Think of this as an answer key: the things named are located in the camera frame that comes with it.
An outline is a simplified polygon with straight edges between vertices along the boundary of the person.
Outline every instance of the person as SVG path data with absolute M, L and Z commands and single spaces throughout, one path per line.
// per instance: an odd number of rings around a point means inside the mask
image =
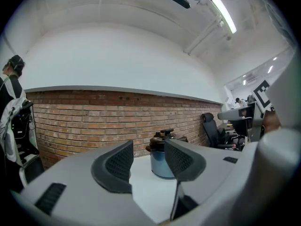
M 3 74 L 7 75 L 8 80 L 11 81 L 14 93 L 17 98 L 19 98 L 22 93 L 22 86 L 20 85 L 18 78 L 20 78 L 20 76 L 22 75 L 24 66 L 25 62 L 23 61 L 23 59 L 19 55 L 15 55 L 8 60 L 8 62 L 2 69 Z M 6 105 L 13 99 L 6 90 L 4 80 L 5 79 L 0 77 L 0 118 L 2 117 Z
M 235 101 L 236 101 L 236 103 L 239 103 L 240 107 L 248 106 L 248 104 L 246 103 L 246 101 L 244 101 L 243 99 L 236 98 Z

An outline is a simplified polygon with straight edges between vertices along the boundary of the table top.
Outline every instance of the table top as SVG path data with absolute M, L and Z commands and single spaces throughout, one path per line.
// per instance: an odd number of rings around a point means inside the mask
M 151 171 L 149 155 L 134 158 L 131 167 L 133 200 L 155 223 L 170 218 L 176 192 L 175 179 L 162 179 Z

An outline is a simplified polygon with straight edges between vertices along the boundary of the ceiling light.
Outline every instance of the ceiling light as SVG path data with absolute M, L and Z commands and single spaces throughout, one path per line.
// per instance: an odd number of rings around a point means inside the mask
M 237 29 L 223 2 L 221 0 L 211 0 L 211 1 L 215 4 L 217 9 L 221 12 L 222 16 L 225 18 L 228 26 L 230 27 L 231 32 L 235 33 Z
M 272 68 L 273 68 L 273 66 L 271 66 L 271 67 L 269 68 L 269 71 L 268 71 L 268 73 L 270 73 L 270 72 L 271 72 Z

